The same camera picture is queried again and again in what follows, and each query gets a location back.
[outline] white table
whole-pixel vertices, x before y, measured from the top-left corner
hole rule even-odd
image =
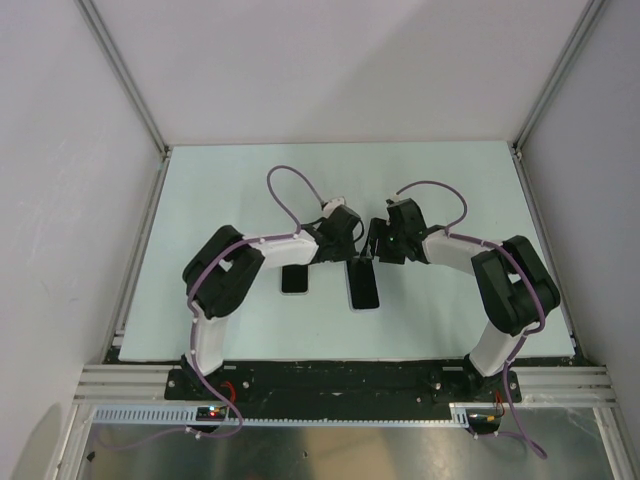
[[[542,256],[518,177],[504,142],[307,144],[177,147],[160,198],[138,279],[120,359],[176,360],[188,347],[191,314],[182,270],[222,225],[244,234],[293,229],[273,202],[265,176],[274,165],[305,173],[325,198],[344,195],[365,225],[385,217],[385,199],[419,179],[449,183],[469,203],[455,228],[487,239],[528,237]],[[319,207],[306,185],[286,171],[274,188],[311,221]],[[407,192],[427,225],[445,224],[461,210],[438,187]],[[435,359],[462,357],[487,323],[475,279],[440,266],[375,264],[381,307],[349,308],[344,264],[310,268],[309,293],[280,294],[279,270],[258,274],[233,314],[227,359]],[[560,309],[530,338],[521,356],[570,356]]]

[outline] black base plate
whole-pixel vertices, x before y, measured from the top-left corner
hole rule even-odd
[[[211,401],[186,361],[169,372],[166,400]],[[509,373],[514,402],[522,400],[517,375]],[[438,384],[433,383],[437,376]],[[207,376],[227,398],[229,382],[242,414],[255,419],[449,420],[449,402],[492,403],[501,382],[471,395],[451,362],[269,362],[231,361]]]

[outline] black smartphone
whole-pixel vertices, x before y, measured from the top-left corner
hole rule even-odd
[[[376,275],[370,258],[356,257],[347,262],[347,285],[352,310],[374,310],[380,307]]]
[[[284,295],[303,295],[309,291],[309,265],[282,267],[280,292]]]

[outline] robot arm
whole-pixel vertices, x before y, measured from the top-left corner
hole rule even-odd
[[[449,237],[444,227],[427,228],[411,199],[389,202],[389,220],[373,219],[370,251],[380,261],[403,264],[405,259],[445,265],[473,275],[489,322],[476,347],[466,357],[468,376],[481,382],[496,375],[522,334],[537,326],[537,312],[521,280],[513,282],[512,267],[495,250]],[[516,236],[502,246],[532,283],[546,314],[560,304],[560,294],[531,243]]]
[[[334,199],[324,205],[317,227],[304,225],[291,238],[261,239],[231,252],[224,263],[215,266],[195,294],[192,304],[198,312],[192,330],[195,349],[186,355],[188,361],[195,356],[204,375],[222,365],[229,316],[244,301],[260,270],[348,260],[356,254],[353,230],[359,222],[360,217],[344,204],[344,199]],[[185,268],[182,278],[187,293],[218,255],[246,238],[230,225],[221,227]]]

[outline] white wall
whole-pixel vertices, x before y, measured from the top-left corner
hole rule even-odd
[[[511,140],[587,0],[99,0],[172,144]]]
[[[0,64],[0,478],[39,424],[16,473],[35,479],[111,318],[158,157],[71,0],[5,0]]]
[[[640,449],[640,3],[611,2],[524,149],[577,333]]]

